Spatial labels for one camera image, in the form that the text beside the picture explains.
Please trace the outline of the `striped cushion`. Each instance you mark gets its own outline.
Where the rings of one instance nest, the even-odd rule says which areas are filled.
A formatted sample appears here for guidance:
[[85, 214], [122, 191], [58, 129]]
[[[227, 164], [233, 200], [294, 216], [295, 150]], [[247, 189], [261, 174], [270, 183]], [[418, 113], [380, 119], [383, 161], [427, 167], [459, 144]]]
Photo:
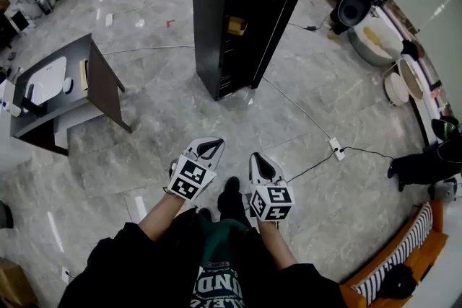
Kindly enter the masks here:
[[352, 286], [353, 290], [366, 299], [366, 305], [372, 304], [378, 298], [381, 284], [387, 272], [395, 265], [404, 263], [414, 249], [423, 245], [432, 230], [432, 226], [432, 207], [430, 202], [426, 202], [405, 234], [398, 238], [397, 244], [392, 250], [380, 258], [379, 263], [360, 282]]

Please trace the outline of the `beige flat tray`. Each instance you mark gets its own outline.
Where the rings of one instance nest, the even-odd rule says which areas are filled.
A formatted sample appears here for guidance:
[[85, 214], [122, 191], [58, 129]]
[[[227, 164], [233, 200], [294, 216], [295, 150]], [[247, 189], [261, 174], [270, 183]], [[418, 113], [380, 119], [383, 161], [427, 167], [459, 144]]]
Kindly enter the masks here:
[[79, 76], [80, 76], [80, 86], [82, 91], [88, 90], [88, 76], [87, 76], [87, 67], [88, 60], [84, 59], [79, 62]]

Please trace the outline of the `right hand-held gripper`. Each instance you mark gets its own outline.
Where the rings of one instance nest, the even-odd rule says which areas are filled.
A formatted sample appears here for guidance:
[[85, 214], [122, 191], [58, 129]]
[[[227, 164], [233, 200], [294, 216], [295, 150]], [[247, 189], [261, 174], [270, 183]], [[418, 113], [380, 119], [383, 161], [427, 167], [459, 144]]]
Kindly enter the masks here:
[[[283, 221], [295, 204], [291, 186], [284, 180], [279, 165], [267, 156], [254, 152], [249, 159], [249, 180], [253, 186], [250, 209], [262, 222]], [[268, 182], [259, 185], [260, 181]]]

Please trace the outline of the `round white side table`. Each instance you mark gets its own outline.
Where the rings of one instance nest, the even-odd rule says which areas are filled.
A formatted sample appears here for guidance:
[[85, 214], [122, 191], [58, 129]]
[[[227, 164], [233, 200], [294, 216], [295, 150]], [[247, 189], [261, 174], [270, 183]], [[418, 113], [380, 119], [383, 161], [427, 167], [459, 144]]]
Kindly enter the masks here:
[[409, 91], [401, 75], [392, 72], [384, 78], [385, 93], [388, 96], [389, 104], [401, 106], [409, 101]]

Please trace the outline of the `black bag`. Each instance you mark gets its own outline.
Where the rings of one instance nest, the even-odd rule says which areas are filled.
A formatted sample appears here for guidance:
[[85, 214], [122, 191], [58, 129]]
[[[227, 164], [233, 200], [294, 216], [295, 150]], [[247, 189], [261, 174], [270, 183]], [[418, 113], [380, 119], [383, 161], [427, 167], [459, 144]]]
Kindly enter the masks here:
[[378, 298], [405, 299], [414, 293], [416, 287], [417, 281], [413, 277], [412, 269], [400, 263], [385, 274], [378, 290]]

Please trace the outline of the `white power strip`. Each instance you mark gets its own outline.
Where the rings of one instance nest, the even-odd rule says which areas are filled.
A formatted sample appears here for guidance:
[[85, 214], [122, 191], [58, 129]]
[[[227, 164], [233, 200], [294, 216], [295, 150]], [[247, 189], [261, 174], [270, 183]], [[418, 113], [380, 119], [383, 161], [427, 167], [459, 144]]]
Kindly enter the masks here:
[[330, 138], [329, 145], [336, 159], [341, 162], [345, 158], [344, 149], [341, 147], [337, 138]]

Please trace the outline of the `person's black and green top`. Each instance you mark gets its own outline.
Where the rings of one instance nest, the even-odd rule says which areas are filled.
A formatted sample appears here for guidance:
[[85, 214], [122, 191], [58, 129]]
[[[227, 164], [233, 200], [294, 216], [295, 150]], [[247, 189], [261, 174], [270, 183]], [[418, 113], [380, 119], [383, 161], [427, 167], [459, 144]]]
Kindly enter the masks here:
[[277, 270], [260, 234], [194, 210], [158, 241], [134, 223], [102, 239], [58, 308], [347, 308], [312, 264]]

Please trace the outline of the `round beige side table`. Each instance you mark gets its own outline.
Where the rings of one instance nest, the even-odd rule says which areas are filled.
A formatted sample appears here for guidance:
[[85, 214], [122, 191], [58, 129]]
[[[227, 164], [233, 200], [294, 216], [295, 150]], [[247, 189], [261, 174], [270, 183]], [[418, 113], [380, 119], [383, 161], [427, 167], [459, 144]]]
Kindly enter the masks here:
[[423, 99], [424, 92], [419, 77], [413, 67], [403, 58], [397, 60], [396, 65], [398, 67], [398, 72], [408, 89], [409, 95], [412, 96], [414, 100], [421, 101]]

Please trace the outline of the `dark wooden side table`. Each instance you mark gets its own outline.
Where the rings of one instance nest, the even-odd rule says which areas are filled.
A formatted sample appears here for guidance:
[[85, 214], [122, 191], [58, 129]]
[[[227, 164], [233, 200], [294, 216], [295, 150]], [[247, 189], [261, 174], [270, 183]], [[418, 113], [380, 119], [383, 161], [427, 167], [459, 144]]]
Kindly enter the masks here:
[[[66, 77], [74, 81], [69, 94], [61, 91], [48, 100], [46, 114], [37, 117], [24, 112], [21, 106], [27, 82], [36, 72], [50, 62], [65, 56]], [[79, 62], [88, 60], [88, 90], [80, 86]], [[123, 130], [130, 133], [131, 127], [123, 121], [119, 94], [125, 90], [121, 80], [109, 66], [104, 55], [90, 34], [80, 37], [22, 73], [15, 83], [13, 103], [22, 109], [19, 117], [13, 117], [10, 133], [13, 138], [60, 155], [68, 155], [68, 130], [88, 120], [104, 115]]]

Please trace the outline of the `black mini fridge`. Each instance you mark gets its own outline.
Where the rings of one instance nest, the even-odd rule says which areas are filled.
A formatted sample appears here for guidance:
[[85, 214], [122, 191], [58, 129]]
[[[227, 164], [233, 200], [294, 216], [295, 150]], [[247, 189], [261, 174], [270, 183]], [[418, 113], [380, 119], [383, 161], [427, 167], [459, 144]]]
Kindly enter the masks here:
[[[214, 100], [256, 89], [298, 0], [193, 0], [196, 73]], [[242, 36], [228, 32], [230, 17], [247, 23]]]

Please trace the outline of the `white sink basin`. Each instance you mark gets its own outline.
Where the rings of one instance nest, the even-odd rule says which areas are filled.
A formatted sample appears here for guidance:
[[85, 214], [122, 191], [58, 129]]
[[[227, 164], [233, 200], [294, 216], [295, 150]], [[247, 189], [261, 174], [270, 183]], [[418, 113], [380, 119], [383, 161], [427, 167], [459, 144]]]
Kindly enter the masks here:
[[35, 93], [38, 97], [34, 101], [42, 99], [44, 102], [52, 99], [62, 91], [62, 85], [66, 76], [67, 59], [65, 56], [57, 58], [47, 66], [36, 71], [28, 80], [26, 89], [30, 84], [35, 85]]

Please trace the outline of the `grey oval bathtub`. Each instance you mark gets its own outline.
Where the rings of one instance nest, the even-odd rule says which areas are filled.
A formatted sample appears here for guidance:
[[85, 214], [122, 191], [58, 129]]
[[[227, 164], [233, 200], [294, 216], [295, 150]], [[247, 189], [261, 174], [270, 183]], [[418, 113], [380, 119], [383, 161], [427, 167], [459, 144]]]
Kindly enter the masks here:
[[401, 39], [387, 26], [352, 27], [347, 36], [353, 49], [371, 66], [389, 66], [401, 55]]

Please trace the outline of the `black faucet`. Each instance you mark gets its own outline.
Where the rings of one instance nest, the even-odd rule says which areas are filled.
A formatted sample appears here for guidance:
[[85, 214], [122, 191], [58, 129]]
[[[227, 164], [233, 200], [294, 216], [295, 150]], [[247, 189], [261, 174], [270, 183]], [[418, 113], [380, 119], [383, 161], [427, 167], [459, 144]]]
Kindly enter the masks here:
[[29, 112], [40, 117], [46, 114], [47, 103], [42, 99], [39, 99], [37, 102], [34, 101], [36, 97], [38, 97], [38, 94], [35, 93], [35, 85], [30, 84], [26, 89], [25, 96], [22, 98], [21, 106], [24, 112]]

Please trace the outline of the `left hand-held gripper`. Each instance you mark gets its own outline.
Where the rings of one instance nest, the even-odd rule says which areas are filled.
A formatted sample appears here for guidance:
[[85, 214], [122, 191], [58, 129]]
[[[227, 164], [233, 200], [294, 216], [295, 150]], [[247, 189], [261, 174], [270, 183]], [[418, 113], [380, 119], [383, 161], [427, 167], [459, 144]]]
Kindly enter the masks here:
[[215, 169], [225, 141], [214, 136], [194, 139], [169, 169], [167, 192], [186, 201], [195, 200], [216, 179]]

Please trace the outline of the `yellow plastic container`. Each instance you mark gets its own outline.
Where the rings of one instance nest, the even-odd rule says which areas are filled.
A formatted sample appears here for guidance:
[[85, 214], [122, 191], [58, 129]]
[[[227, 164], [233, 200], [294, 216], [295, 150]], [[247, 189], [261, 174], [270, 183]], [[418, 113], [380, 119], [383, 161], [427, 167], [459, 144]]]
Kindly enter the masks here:
[[239, 17], [230, 17], [228, 23], [228, 32], [231, 35], [242, 36], [246, 31], [248, 23]]

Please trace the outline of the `white cabinet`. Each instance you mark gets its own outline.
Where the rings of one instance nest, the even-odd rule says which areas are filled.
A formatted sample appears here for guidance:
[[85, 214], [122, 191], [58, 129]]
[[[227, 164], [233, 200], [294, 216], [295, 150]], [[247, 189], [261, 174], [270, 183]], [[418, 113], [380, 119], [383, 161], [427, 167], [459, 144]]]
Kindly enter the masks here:
[[19, 117], [22, 109], [13, 103], [15, 86], [8, 80], [0, 83], [0, 119]]

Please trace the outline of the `person's right forearm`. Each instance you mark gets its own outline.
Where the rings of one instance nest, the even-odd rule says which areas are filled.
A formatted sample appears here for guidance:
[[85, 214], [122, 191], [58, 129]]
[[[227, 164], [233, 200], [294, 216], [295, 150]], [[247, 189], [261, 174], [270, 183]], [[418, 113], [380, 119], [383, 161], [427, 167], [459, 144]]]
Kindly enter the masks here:
[[261, 239], [269, 251], [276, 269], [284, 270], [297, 264], [276, 224], [269, 221], [257, 221], [257, 224]]

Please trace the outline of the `person's right leg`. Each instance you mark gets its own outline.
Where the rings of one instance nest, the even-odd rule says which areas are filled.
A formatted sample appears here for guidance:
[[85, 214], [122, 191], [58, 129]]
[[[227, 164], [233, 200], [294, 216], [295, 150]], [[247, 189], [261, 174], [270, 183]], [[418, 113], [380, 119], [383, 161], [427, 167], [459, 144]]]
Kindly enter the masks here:
[[217, 209], [220, 213], [221, 221], [233, 219], [248, 228], [252, 227], [245, 214], [243, 196], [240, 192], [240, 181], [236, 176], [230, 177], [225, 183], [225, 188], [217, 200]]

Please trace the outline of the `person's left forearm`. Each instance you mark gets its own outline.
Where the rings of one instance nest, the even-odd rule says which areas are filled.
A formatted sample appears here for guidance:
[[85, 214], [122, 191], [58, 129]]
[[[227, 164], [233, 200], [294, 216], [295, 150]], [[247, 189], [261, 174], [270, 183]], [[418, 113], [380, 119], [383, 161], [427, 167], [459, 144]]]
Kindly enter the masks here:
[[176, 194], [165, 193], [162, 199], [139, 222], [139, 228], [152, 241], [157, 241], [170, 227], [185, 200]]

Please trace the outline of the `orange striped sofa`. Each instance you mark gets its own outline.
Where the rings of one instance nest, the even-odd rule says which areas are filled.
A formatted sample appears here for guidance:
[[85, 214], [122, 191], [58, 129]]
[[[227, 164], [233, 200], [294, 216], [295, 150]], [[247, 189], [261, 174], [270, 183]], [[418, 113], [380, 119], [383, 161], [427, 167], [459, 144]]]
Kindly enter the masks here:
[[[443, 202], [428, 202], [430, 202], [432, 207], [432, 230], [423, 245], [414, 249], [408, 259], [404, 262], [405, 265], [412, 269], [413, 277], [418, 283], [422, 282], [426, 273], [435, 264], [435, 261], [443, 250], [448, 239], [448, 235], [443, 232]], [[392, 250], [392, 248], [397, 244], [398, 238], [402, 237], [406, 230], [411, 226], [411, 223], [415, 220], [421, 207], [400, 228], [396, 236], [370, 262], [366, 263], [365, 266], [347, 280], [346, 283], [340, 285], [341, 293], [344, 301], [346, 302], [347, 308], [402, 308], [408, 300], [411, 299], [410, 297], [405, 299], [377, 298], [372, 304], [366, 305], [366, 299], [363, 295], [358, 294], [355, 290], [353, 290], [352, 286], [360, 282], [379, 263], [379, 259]]]

